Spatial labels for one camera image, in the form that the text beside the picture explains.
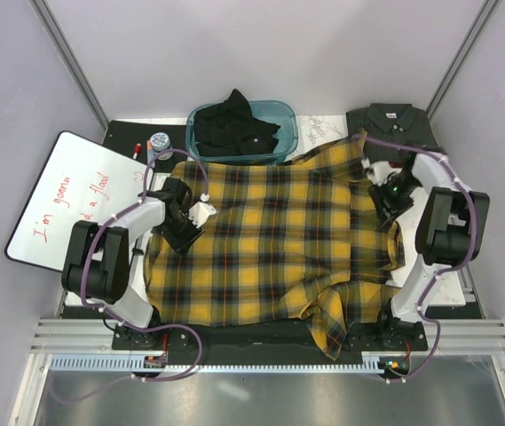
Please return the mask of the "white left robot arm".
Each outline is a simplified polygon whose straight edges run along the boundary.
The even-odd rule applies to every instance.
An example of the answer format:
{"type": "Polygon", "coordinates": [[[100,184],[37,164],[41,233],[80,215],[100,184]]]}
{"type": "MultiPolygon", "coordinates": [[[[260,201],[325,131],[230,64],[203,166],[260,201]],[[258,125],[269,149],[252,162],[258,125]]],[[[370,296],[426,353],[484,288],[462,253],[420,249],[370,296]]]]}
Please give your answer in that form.
{"type": "Polygon", "coordinates": [[[106,222],[80,220],[73,225],[62,287],[80,297],[84,307],[104,312],[131,328],[132,339],[142,348],[153,349],[162,341],[162,321],[159,310],[133,287],[133,247],[152,233],[168,244],[174,256],[184,258],[216,213],[207,194],[195,198],[185,182],[168,177],[160,189],[145,190],[106,222]]]}

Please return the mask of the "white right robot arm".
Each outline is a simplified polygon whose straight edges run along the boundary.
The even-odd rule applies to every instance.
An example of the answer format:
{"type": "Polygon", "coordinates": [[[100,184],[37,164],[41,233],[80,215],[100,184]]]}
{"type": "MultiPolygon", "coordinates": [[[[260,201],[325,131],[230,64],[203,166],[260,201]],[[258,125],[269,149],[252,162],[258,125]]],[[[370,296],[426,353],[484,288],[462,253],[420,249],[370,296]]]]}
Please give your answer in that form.
{"type": "Polygon", "coordinates": [[[400,223],[415,209],[415,191],[427,195],[413,237],[417,258],[390,301],[395,319],[381,321],[374,329],[376,342],[388,350],[406,340],[401,321],[415,323],[425,318],[445,275],[477,258],[490,207],[489,195],[464,184],[445,154],[414,147],[409,152],[401,168],[388,162],[364,163],[381,226],[400,223]]]}

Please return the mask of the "yellow plaid long sleeve shirt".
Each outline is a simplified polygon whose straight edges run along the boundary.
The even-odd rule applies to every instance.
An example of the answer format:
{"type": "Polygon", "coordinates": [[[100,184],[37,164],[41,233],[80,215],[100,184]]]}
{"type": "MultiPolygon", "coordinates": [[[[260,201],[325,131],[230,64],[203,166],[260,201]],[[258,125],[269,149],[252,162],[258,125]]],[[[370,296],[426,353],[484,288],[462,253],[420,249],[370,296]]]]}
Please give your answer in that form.
{"type": "Polygon", "coordinates": [[[364,145],[340,139],[277,166],[179,163],[172,177],[208,193],[216,214],[183,256],[161,236],[148,242],[146,294],[162,320],[299,319],[336,359],[350,327],[396,295],[391,274],[405,262],[399,227],[378,222],[364,145]]]}

